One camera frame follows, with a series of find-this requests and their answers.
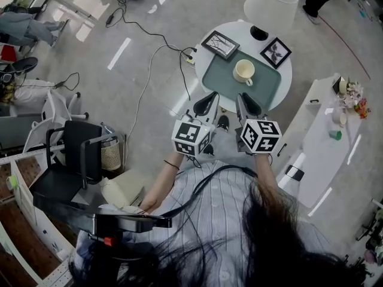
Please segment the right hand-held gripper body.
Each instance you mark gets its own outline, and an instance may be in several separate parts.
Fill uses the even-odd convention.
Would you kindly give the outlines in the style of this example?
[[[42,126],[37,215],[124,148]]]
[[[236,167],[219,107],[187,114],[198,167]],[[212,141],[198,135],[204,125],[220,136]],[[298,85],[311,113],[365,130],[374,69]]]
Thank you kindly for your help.
[[[276,121],[263,114],[261,119],[255,115],[236,113],[241,127],[235,130],[238,152],[246,154],[271,154],[282,138]]]

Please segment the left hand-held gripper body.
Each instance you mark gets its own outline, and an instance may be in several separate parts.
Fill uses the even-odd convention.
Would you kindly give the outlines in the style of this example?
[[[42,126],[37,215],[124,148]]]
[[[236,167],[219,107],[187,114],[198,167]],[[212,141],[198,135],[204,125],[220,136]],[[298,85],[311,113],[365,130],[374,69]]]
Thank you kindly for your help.
[[[187,156],[201,155],[212,140],[214,115],[200,116],[187,110],[174,125],[171,137],[174,151]]]

